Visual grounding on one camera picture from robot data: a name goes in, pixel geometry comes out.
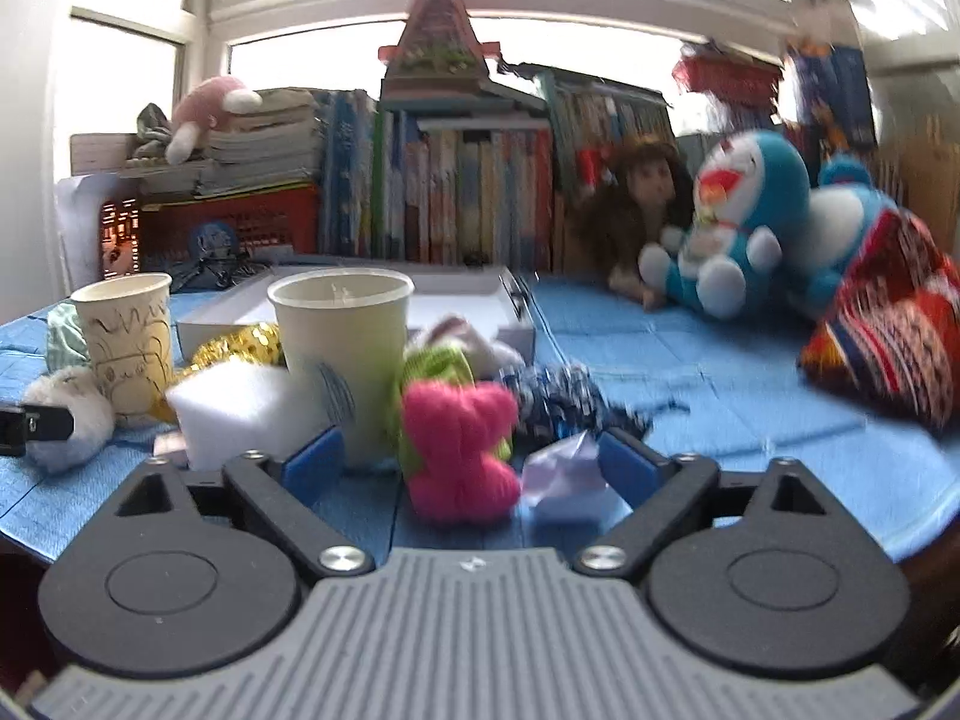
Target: blue plush toy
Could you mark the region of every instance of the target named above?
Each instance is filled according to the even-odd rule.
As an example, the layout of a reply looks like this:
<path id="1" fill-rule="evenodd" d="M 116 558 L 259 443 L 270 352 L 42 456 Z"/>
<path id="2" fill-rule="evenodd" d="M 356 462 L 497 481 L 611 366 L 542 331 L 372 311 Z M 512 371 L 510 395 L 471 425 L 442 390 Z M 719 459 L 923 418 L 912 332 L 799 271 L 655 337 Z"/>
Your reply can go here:
<path id="1" fill-rule="evenodd" d="M 648 244 L 640 276 L 655 290 L 717 319 L 757 309 L 781 262 L 781 239 L 808 216 L 803 159 L 773 132 L 719 143 L 697 175 L 693 227 L 674 261 Z"/>
<path id="2" fill-rule="evenodd" d="M 847 266 L 877 223 L 896 204 L 870 182 L 861 162 L 840 154 L 820 171 L 809 213 L 784 246 L 787 299 L 810 319 L 827 311 Z"/>

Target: pink plush toy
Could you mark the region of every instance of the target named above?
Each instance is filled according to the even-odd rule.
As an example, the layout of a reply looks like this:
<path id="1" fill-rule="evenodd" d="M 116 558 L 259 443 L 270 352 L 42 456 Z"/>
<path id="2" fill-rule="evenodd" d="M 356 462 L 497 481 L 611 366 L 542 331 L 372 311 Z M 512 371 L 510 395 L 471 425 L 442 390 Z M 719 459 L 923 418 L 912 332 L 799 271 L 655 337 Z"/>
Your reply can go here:
<path id="1" fill-rule="evenodd" d="M 424 469 L 407 487 L 414 511 L 443 524 L 483 524 L 510 514 L 520 479 L 488 450 L 510 435 L 517 401 L 504 386 L 414 382 L 400 404 Z"/>
<path id="2" fill-rule="evenodd" d="M 186 162 L 210 129 L 227 129 L 234 114 L 253 113 L 262 98 L 233 76 L 203 81 L 174 108 L 174 137 L 167 145 L 167 162 Z"/>

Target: grey plastic plate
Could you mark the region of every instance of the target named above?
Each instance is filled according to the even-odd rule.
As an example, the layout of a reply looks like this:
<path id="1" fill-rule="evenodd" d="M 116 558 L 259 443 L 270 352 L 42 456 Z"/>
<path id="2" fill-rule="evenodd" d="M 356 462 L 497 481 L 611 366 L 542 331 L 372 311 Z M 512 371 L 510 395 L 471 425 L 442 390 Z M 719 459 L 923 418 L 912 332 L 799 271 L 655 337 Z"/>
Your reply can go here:
<path id="1" fill-rule="evenodd" d="M 395 549 L 317 584 L 263 649 L 208 674 L 136 683 L 71 666 L 48 720 L 893 720 L 916 700 L 880 666 L 812 683 L 714 666 L 625 581 L 551 549 Z"/>

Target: red basket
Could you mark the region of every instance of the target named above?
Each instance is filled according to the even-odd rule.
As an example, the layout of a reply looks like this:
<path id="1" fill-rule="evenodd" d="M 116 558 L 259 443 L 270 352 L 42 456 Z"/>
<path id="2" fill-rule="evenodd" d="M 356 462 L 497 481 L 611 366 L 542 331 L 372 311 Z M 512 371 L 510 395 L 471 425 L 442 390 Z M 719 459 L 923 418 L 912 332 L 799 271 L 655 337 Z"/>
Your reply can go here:
<path id="1" fill-rule="evenodd" d="M 673 69 L 673 79 L 688 92 L 709 92 L 725 103 L 751 108 L 772 108 L 783 76 L 778 67 L 718 56 L 686 56 Z"/>
<path id="2" fill-rule="evenodd" d="M 152 265 L 189 260 L 191 230 L 210 221 L 229 225 L 246 251 L 291 245 L 297 254 L 316 254 L 318 205 L 314 186 L 219 200 L 144 205 L 140 209 L 141 256 Z"/>

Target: white paper cup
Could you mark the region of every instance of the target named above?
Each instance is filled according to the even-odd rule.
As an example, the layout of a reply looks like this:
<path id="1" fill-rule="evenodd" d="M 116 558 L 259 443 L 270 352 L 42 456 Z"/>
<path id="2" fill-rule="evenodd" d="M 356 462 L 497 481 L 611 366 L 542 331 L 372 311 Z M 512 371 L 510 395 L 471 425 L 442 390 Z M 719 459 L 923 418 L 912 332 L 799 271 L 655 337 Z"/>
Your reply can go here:
<path id="1" fill-rule="evenodd" d="M 371 268 L 310 271 L 267 289 L 287 367 L 343 432 L 349 466 L 390 452 L 386 416 L 413 290 L 408 276 Z"/>
<path id="2" fill-rule="evenodd" d="M 136 274 L 70 295 L 97 384 L 121 424 L 149 421 L 173 376 L 170 281 L 168 274 Z"/>

